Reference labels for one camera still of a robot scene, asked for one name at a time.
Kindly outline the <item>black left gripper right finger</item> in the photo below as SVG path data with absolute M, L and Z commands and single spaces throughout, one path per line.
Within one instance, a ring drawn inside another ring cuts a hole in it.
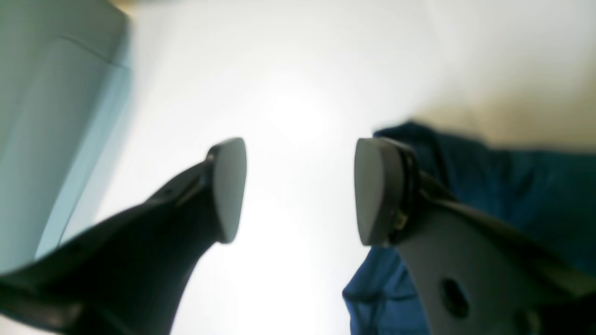
M 433 335 L 595 333 L 595 278 L 459 203 L 408 146 L 360 138 L 354 185 L 360 241 L 398 252 Z

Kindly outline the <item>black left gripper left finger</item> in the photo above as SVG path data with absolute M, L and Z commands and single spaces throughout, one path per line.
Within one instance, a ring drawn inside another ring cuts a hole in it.
M 168 335 L 188 280 L 213 244 L 236 237 L 247 175 L 242 138 L 147 201 L 1 276 L 1 313 L 62 335 Z

